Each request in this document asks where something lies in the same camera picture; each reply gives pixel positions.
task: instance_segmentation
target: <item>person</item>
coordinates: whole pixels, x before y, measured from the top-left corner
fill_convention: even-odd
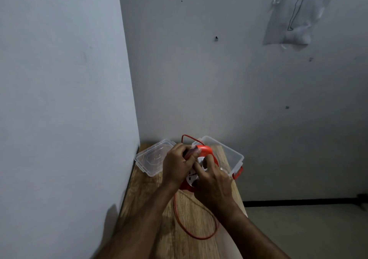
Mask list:
[[[232,198],[231,178],[207,155],[204,171],[198,164],[200,150],[186,161],[182,154],[190,145],[179,143],[163,161],[162,183],[129,222],[100,250],[96,259],[146,259],[158,232],[164,209],[193,167],[199,179],[194,196],[228,231],[243,258],[289,258],[242,212]]]

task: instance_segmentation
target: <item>transparent plastic lid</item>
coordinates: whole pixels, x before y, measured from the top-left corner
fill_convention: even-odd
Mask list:
[[[214,153],[214,156],[216,156],[219,166],[222,170],[227,172],[229,176],[234,174],[234,176],[237,177],[236,174],[240,170],[240,167],[243,165],[243,155],[209,136],[204,136],[203,138],[199,138],[198,140],[203,142],[205,145],[211,147],[212,152]]]
[[[175,142],[169,140],[162,140],[154,144],[135,156],[136,165],[150,177],[157,175],[162,171],[163,159],[165,159],[166,154],[174,145]]]

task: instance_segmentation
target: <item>wood grain surface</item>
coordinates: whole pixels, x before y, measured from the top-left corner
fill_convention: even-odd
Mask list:
[[[141,144],[139,151],[143,151],[152,144]],[[221,165],[228,165],[221,146],[212,146],[214,154],[221,161]],[[126,189],[126,195],[116,225],[116,231],[121,229],[130,216],[145,203],[162,181],[162,173],[149,177],[134,165],[131,178]],[[193,194],[187,191],[176,193],[178,214],[182,224],[194,235],[204,237],[213,233],[215,223],[210,212]],[[232,183],[232,195],[246,213],[235,182]],[[161,225],[157,234],[150,258],[184,259],[184,258],[213,258],[219,259],[220,254],[215,237],[200,241],[191,238],[179,226],[175,219],[173,200],[168,203],[163,212]]]

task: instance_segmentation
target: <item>red cable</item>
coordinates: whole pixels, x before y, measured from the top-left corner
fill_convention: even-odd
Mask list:
[[[199,142],[199,143],[200,143],[200,144],[202,144],[202,145],[205,145],[205,144],[204,144],[204,143],[202,143],[201,141],[199,141],[199,140],[197,140],[197,139],[193,138],[192,136],[186,135],[186,134],[182,135],[182,142],[183,142],[183,138],[184,138],[184,136],[186,136],[186,137],[188,137],[188,138],[191,138],[191,139],[193,139],[193,140],[195,140],[195,141]],[[216,221],[216,218],[214,217],[214,215],[212,215],[212,214],[211,214],[212,218],[214,219],[214,232],[213,232],[212,234],[210,234],[209,236],[207,236],[207,237],[198,237],[198,236],[195,236],[195,235],[193,235],[192,233],[190,233],[190,232],[186,229],[186,227],[184,227],[184,225],[181,223],[181,221],[180,221],[180,219],[179,219],[178,209],[177,209],[177,206],[176,206],[176,193],[175,193],[175,195],[174,195],[174,201],[173,201],[173,204],[174,204],[174,215],[175,215],[176,221],[178,222],[179,226],[184,230],[184,232],[185,232],[185,233],[187,233],[189,236],[191,236],[191,237],[192,237],[192,238],[194,238],[194,239],[205,240],[205,239],[212,238],[212,237],[216,234],[217,230],[219,229],[219,226],[218,226],[218,224],[217,224],[217,221]]]

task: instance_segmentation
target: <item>person's left arm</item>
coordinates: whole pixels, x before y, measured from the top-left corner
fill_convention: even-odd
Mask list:
[[[163,161],[162,184],[129,222],[100,250],[95,259],[139,258],[150,255],[164,209],[188,175],[198,152],[187,161],[182,154],[190,145],[175,145]]]

